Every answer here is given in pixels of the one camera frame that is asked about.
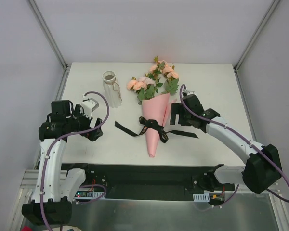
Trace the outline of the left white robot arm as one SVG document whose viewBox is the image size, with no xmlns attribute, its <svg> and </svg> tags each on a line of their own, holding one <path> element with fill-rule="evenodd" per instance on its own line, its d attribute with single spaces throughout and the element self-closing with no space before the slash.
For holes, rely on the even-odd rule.
<svg viewBox="0 0 289 231">
<path fill-rule="evenodd" d="M 72 201 L 78 188 L 88 187 L 92 175 L 86 164 L 75 164 L 60 181 L 62 157 L 67 134 L 85 131 L 83 137 L 95 141 L 103 135 L 100 128 L 91 130 L 92 114 L 99 103 L 85 97 L 81 104 L 70 100 L 51 103 L 51 112 L 39 127 L 40 161 L 31 201 L 22 206 L 22 215 L 32 224 L 66 225 L 72 216 Z"/>
</svg>

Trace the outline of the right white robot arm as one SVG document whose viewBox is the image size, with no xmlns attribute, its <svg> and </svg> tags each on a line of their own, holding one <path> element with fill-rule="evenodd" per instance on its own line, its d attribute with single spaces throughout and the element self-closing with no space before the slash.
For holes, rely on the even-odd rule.
<svg viewBox="0 0 289 231">
<path fill-rule="evenodd" d="M 261 194 L 281 178 L 278 150 L 264 146 L 230 130 L 218 112 L 203 109 L 196 95 L 183 98 L 183 103 L 172 103 L 170 124 L 193 126 L 207 133 L 232 150 L 243 162 L 242 166 L 218 164 L 200 179 L 208 191 L 218 190 L 224 184 L 243 184 L 252 192 Z"/>
</svg>

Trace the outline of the pink wrapping paper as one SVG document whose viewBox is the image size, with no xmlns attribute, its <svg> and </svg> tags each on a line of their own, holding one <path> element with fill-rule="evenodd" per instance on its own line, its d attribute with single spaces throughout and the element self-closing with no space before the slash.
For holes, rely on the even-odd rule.
<svg viewBox="0 0 289 231">
<path fill-rule="evenodd" d="M 142 100 L 143 117 L 146 120 L 156 121 L 160 126 L 165 126 L 166 120 L 169 116 L 169 112 L 167 112 L 169 100 L 169 93 L 161 94 L 150 100 Z M 159 133 L 156 130 L 149 128 L 146 131 L 145 136 L 148 155 L 149 157 L 154 158 L 160 140 Z"/>
</svg>

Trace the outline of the pink rose stem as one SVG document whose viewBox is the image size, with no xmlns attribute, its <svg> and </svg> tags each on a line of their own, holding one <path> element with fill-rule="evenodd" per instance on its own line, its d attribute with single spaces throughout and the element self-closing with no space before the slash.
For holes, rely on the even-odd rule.
<svg viewBox="0 0 289 231">
<path fill-rule="evenodd" d="M 153 99 L 158 93 L 157 83 L 147 76 L 142 76 L 139 79 L 132 77 L 127 83 L 127 89 L 137 95 L 139 105 L 142 105 L 143 100 Z"/>
<path fill-rule="evenodd" d="M 175 95 L 179 88 L 179 74 L 175 72 L 175 66 L 165 65 L 162 74 L 166 78 L 164 82 L 165 93 Z"/>
<path fill-rule="evenodd" d="M 167 67 L 167 62 L 159 60 L 159 56 L 154 57 L 155 64 L 150 68 L 148 77 L 155 81 L 154 93 L 158 93 L 159 87 L 162 86 L 160 82 L 160 75 L 163 74 L 163 70 Z"/>
</svg>

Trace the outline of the black gold-lettered ribbon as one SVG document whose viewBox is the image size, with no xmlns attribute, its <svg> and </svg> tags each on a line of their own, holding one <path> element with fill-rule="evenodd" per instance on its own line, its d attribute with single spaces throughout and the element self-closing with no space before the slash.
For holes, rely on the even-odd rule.
<svg viewBox="0 0 289 231">
<path fill-rule="evenodd" d="M 130 135 L 132 137 L 138 137 L 138 136 L 144 135 L 151 128 L 158 133 L 158 137 L 163 143 L 166 143 L 169 140 L 169 138 L 167 136 L 168 133 L 178 135 L 178 136 L 184 136 L 184 137 L 190 137 L 190 138 L 198 139 L 198 136 L 194 133 L 191 133 L 191 132 L 185 132 L 185 131 L 179 131 L 179 130 L 165 131 L 164 127 L 162 125 L 159 125 L 159 123 L 156 120 L 153 120 L 153 119 L 146 120 L 142 116 L 139 117 L 139 123 L 141 125 L 143 125 L 143 128 L 138 134 L 127 129 L 126 127 L 124 127 L 123 125 L 118 123 L 117 121 L 115 121 L 115 127 L 120 129 L 121 131 L 127 133 L 128 135 Z"/>
</svg>

